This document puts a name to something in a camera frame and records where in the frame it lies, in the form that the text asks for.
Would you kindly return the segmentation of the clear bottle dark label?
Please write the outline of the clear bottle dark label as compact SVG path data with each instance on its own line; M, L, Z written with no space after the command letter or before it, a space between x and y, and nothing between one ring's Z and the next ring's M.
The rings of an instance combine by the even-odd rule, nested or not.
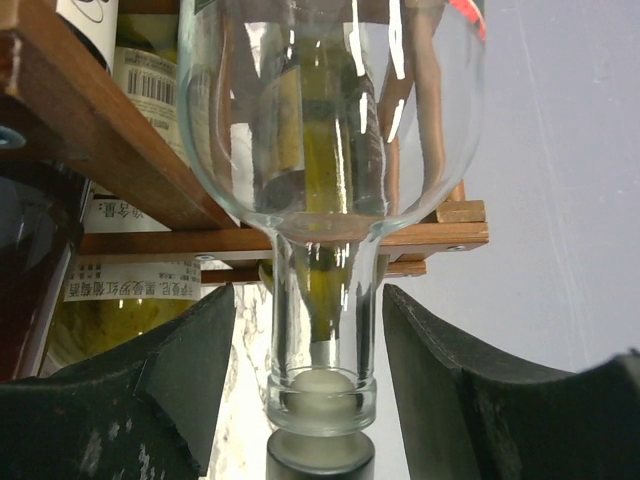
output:
M184 1L179 124L203 188L272 246L269 479L369 479L379 249L476 151L480 1Z

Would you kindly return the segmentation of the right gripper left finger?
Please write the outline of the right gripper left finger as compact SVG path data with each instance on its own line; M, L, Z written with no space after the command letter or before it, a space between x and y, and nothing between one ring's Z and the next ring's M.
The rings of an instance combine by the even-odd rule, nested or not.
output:
M198 479L228 368L234 288L46 378L1 386L4 479Z

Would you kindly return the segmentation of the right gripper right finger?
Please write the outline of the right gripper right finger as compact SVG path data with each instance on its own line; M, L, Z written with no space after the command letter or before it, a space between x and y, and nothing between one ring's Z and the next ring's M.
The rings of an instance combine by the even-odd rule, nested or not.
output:
M414 479L635 479L639 353L579 373L502 351L395 285L383 325Z

